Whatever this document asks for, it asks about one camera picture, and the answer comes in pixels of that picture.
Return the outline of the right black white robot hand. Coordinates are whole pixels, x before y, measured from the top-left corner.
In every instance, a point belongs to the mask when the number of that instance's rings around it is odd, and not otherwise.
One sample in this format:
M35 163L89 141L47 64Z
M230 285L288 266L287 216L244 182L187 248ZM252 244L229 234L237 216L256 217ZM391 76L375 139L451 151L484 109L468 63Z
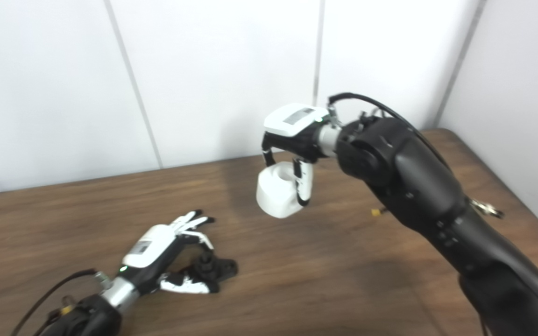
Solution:
M270 113L263 122L263 161L267 167L276 165L274 148L294 154L295 195L297 203L303 207L309 204L311 198L312 165L327 157L319 146L319 136L328 121L325 108L288 104Z

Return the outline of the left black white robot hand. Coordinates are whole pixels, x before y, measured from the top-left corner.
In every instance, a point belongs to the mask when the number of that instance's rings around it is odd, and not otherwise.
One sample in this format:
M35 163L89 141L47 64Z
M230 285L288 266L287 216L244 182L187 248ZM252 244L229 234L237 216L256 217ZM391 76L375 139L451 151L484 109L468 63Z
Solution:
M214 281L204 281L189 270L171 274L169 266L187 245L199 244L213 252L209 238L197 228L214 223L213 217L203 216L197 209L181 215L170 224L156 224L135 243L122 259L117 275L132 283L141 295L156 291L182 294L215 294L220 287Z

